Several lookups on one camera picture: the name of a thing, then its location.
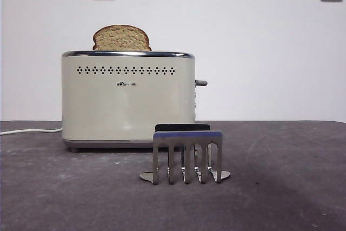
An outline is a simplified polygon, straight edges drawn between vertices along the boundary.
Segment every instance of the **toaster lever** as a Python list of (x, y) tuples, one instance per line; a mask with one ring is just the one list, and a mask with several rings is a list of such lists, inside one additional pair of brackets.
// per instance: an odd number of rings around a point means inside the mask
[(195, 86), (206, 86), (208, 85), (207, 81), (195, 80)]

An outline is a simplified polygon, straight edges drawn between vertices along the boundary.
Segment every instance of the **metal toast rack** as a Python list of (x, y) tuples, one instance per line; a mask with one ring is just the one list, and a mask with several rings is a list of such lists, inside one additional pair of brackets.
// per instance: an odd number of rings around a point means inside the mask
[[(191, 182), (190, 152), (194, 150), (194, 171), (200, 183), (206, 182), (206, 175), (209, 172), (215, 182), (221, 183), (223, 179), (230, 176), (230, 173), (221, 170), (222, 166), (222, 133), (210, 131), (207, 124), (174, 124), (157, 125), (156, 130), (169, 129), (169, 131), (157, 131), (154, 133), (152, 172), (144, 172), (139, 176), (142, 180), (158, 184), (158, 148), (168, 147), (168, 183), (174, 184), (174, 148), (181, 148), (181, 172), (184, 183)], [(211, 144), (217, 147), (217, 162), (213, 168), (211, 164)]]

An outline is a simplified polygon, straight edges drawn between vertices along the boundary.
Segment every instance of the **chrome trim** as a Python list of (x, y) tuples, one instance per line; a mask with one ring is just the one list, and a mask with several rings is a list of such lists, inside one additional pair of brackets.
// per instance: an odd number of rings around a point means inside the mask
[(170, 51), (67, 51), (62, 57), (71, 56), (131, 56), (131, 57), (167, 57), (194, 59), (192, 54)]

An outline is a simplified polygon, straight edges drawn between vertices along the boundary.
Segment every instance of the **bread crust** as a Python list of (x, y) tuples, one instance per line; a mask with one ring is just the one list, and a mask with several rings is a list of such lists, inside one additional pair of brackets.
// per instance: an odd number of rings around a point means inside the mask
[(114, 25), (109, 25), (107, 27), (103, 27), (101, 29), (99, 29), (96, 33), (94, 33), (94, 36), (92, 37), (92, 40), (94, 41), (95, 45), (92, 47), (93, 50), (96, 50), (98, 45), (97, 45), (97, 40), (96, 40), (96, 36), (100, 33), (102, 33), (102, 31), (104, 31), (104, 29), (107, 29), (107, 28), (112, 28), (112, 27), (127, 27), (127, 28), (135, 28), (136, 30), (139, 30), (143, 35), (144, 35), (144, 38), (145, 38), (145, 41), (146, 41), (146, 47), (148, 48), (147, 50), (151, 51), (151, 47), (149, 46), (149, 38), (148, 38), (148, 35), (140, 28), (138, 27), (133, 27), (132, 25), (126, 25), (126, 24), (114, 24)]

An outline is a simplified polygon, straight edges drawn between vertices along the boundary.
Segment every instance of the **brand logo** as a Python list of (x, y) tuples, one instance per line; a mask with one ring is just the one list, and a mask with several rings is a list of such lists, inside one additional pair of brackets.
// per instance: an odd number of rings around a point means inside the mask
[(135, 86), (135, 85), (136, 85), (136, 83), (134, 83), (134, 82), (131, 82), (131, 83), (122, 82), (122, 81), (117, 82), (117, 86), (129, 87), (129, 86)]

